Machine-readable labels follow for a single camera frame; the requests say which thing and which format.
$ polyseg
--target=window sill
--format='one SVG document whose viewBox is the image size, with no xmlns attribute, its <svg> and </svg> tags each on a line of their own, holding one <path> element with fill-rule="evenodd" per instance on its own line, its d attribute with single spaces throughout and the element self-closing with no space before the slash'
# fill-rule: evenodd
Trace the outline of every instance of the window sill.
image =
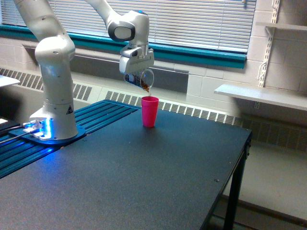
<svg viewBox="0 0 307 230">
<path fill-rule="evenodd" d="M 76 46 L 101 50 L 120 51 L 127 43 L 118 43 L 111 38 L 68 33 Z M 36 39 L 32 32 L 23 26 L 0 25 L 0 35 L 16 38 Z M 203 65 L 215 65 L 243 69 L 245 54 L 221 52 L 214 50 L 194 49 L 180 46 L 149 44 L 154 49 L 156 59 L 175 60 Z"/>
</svg>

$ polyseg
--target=cable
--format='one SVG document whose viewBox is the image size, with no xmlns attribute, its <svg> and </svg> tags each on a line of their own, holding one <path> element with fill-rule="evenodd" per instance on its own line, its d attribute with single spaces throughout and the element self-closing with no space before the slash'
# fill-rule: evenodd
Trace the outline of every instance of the cable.
<svg viewBox="0 0 307 230">
<path fill-rule="evenodd" d="M 8 132 L 10 132 L 12 130 L 23 128 L 23 127 L 24 126 L 15 126 L 15 127 L 4 129 L 4 130 L 0 131 L 0 136 L 2 136 L 3 134 L 6 134 L 6 133 L 8 133 Z"/>
<path fill-rule="evenodd" d="M 38 132 L 38 131 L 39 131 L 39 130 L 36 129 L 36 130 L 33 130 L 32 132 L 23 133 L 23 134 L 21 134 L 21 135 L 15 136 L 15 137 L 13 137 L 13 138 L 6 139 L 6 140 L 4 140 L 4 141 L 1 141 L 1 142 L 0 142 L 0 145 L 1 145 L 1 144 L 4 144 L 4 143 L 6 143 L 6 142 L 9 142 L 9 141 L 11 141 L 11 140 L 14 140 L 14 139 L 23 137 L 23 136 L 25 136 L 25 135 L 27 135 L 27 134 L 36 133 L 36 132 Z"/>
</svg>

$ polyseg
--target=red cup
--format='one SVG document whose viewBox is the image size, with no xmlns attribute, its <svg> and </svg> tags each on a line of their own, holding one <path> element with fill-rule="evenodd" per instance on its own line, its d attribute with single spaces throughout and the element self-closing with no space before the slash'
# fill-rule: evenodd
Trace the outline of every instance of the red cup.
<svg viewBox="0 0 307 230">
<path fill-rule="evenodd" d="M 150 96 L 142 98 L 142 120 L 145 127 L 154 127 L 157 118 L 158 105 L 159 98 Z"/>
</svg>

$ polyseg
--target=table leg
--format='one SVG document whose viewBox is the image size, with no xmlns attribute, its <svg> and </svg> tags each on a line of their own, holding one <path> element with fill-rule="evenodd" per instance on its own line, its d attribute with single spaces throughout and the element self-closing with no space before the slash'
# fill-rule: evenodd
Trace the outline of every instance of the table leg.
<svg viewBox="0 0 307 230">
<path fill-rule="evenodd" d="M 244 149 L 244 154 L 235 169 L 235 172 L 232 176 L 227 212 L 224 222 L 224 230 L 232 230 L 234 226 L 235 216 L 236 216 L 236 207 L 239 200 L 241 183 L 243 178 L 245 161 L 248 155 L 249 144 L 246 145 Z"/>
</svg>

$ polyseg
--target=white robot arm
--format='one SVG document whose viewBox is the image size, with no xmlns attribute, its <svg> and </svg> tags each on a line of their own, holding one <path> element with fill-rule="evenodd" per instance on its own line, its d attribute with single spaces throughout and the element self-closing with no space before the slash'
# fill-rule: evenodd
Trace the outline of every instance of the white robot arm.
<svg viewBox="0 0 307 230">
<path fill-rule="evenodd" d="M 154 52 L 148 48 L 149 18 L 142 11 L 117 14 L 106 0 L 86 0 L 106 23 L 110 37 L 129 41 L 121 50 L 119 70 L 129 79 L 145 76 L 154 64 Z M 75 46 L 54 15 L 48 0 L 14 0 L 27 27 L 39 40 L 35 57 L 44 83 L 44 105 L 30 116 L 31 132 L 40 140 L 69 139 L 78 134 L 73 112 L 73 90 L 70 61 Z"/>
<path fill-rule="evenodd" d="M 154 51 L 148 48 L 149 17 L 143 11 L 116 13 L 106 0 L 85 0 L 104 20 L 109 36 L 118 42 L 129 41 L 120 54 L 119 71 L 139 75 L 154 65 Z"/>
<path fill-rule="evenodd" d="M 75 46 L 47 0 L 14 0 L 25 24 L 39 40 L 35 57 L 44 83 L 44 105 L 30 116 L 41 140 L 61 140 L 78 134 L 73 112 L 70 60 Z"/>
</svg>

